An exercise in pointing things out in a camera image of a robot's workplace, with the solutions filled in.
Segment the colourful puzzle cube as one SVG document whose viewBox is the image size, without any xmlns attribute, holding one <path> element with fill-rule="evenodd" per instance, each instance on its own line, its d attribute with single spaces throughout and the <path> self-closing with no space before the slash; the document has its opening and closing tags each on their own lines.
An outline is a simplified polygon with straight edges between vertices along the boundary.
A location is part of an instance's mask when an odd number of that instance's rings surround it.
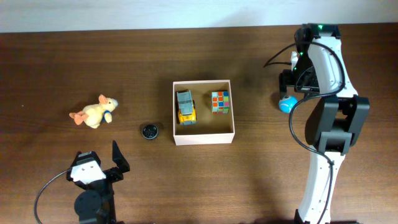
<svg viewBox="0 0 398 224">
<path fill-rule="evenodd" d="M 228 114 L 231 108 L 228 91 L 214 91 L 211 93 L 211 110 L 213 114 Z"/>
</svg>

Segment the yellow grey toy truck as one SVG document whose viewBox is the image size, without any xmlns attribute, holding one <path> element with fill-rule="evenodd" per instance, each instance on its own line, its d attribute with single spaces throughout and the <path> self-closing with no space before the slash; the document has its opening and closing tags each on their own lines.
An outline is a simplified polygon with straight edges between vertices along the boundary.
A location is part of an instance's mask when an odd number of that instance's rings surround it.
<svg viewBox="0 0 398 224">
<path fill-rule="evenodd" d="M 177 92 L 178 121 L 181 125 L 193 125 L 197 123 L 195 102 L 190 90 Z"/>
</svg>

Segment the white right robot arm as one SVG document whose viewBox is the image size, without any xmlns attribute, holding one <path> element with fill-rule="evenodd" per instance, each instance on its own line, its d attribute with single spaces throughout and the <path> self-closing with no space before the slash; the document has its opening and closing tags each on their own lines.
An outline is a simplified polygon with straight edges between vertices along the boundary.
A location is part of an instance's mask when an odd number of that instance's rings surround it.
<svg viewBox="0 0 398 224">
<path fill-rule="evenodd" d="M 370 104 L 349 80 L 337 25 L 304 24 L 294 35 L 291 68 L 279 75 L 279 106 L 292 115 L 299 105 L 317 99 L 305 124 L 310 168 L 294 223 L 330 223 L 330 205 L 339 169 L 354 146 Z"/>
</svg>

